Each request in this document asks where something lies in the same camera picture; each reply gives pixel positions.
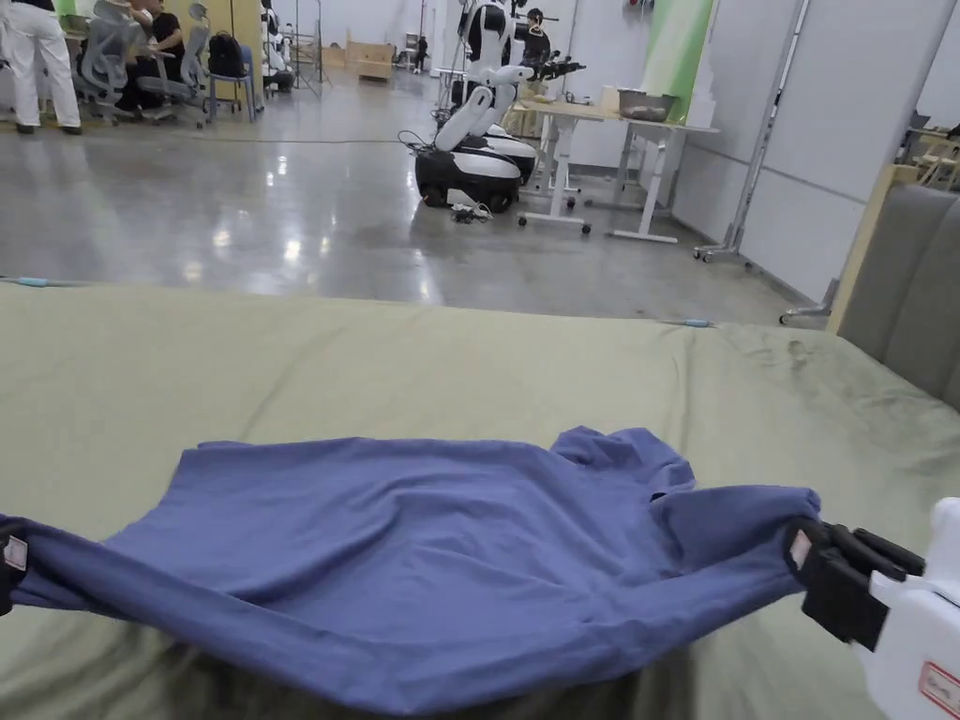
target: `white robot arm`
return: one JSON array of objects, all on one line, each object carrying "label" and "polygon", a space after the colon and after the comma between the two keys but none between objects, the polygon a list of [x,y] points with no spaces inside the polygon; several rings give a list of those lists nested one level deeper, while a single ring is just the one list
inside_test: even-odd
[{"label": "white robot arm", "polygon": [[438,150],[449,152],[468,135],[482,136],[513,104],[515,85],[533,77],[529,67],[503,65],[503,50],[513,34],[514,20],[498,0],[466,0],[460,37],[470,49],[467,81],[477,86],[437,133]]},{"label": "white robot arm", "polygon": [[939,502],[924,561],[864,530],[798,520],[787,564],[804,613],[851,645],[890,720],[960,718],[960,499]]}]

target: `gray cushion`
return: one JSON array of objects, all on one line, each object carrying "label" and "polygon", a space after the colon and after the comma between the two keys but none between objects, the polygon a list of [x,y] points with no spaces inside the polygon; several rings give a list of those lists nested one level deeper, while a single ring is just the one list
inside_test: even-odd
[{"label": "gray cushion", "polygon": [[960,199],[891,190],[839,334],[960,408]]}]

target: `label sticker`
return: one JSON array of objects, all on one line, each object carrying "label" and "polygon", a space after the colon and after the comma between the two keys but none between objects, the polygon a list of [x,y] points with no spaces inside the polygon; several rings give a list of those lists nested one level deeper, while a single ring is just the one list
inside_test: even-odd
[{"label": "label sticker", "polygon": [[793,544],[790,546],[790,557],[793,558],[798,570],[804,569],[806,556],[810,553],[812,545],[813,543],[810,542],[806,533],[803,530],[798,530],[797,537],[793,539]]},{"label": "label sticker", "polygon": [[942,667],[933,662],[924,663],[920,692],[938,708],[960,720],[960,680]]},{"label": "label sticker", "polygon": [[26,572],[27,543],[11,537],[3,549],[3,559],[10,567]]}]

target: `white robot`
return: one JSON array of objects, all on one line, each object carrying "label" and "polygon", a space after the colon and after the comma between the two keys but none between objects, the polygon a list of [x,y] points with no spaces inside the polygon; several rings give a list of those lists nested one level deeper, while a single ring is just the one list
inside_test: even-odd
[{"label": "white robot", "polygon": [[467,196],[492,212],[505,212],[521,183],[533,172],[537,152],[510,136],[485,137],[516,100],[516,84],[534,70],[503,66],[504,48],[514,35],[514,20],[498,0],[465,2],[460,37],[470,49],[467,101],[437,133],[433,145],[418,150],[417,185],[430,206],[446,206]]},{"label": "white robot", "polygon": [[933,511],[926,560],[864,530],[798,520],[784,557],[804,613],[849,643],[891,720],[960,718],[960,499]]}]

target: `white pants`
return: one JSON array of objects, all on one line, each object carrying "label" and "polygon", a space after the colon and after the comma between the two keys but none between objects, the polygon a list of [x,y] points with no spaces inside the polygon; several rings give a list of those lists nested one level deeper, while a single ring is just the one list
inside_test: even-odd
[{"label": "white pants", "polygon": [[70,53],[57,14],[26,3],[10,3],[7,6],[7,47],[4,52],[13,71],[16,122],[20,125],[40,124],[34,70],[37,48],[50,76],[57,120],[62,127],[78,128],[77,91],[73,88]]}]

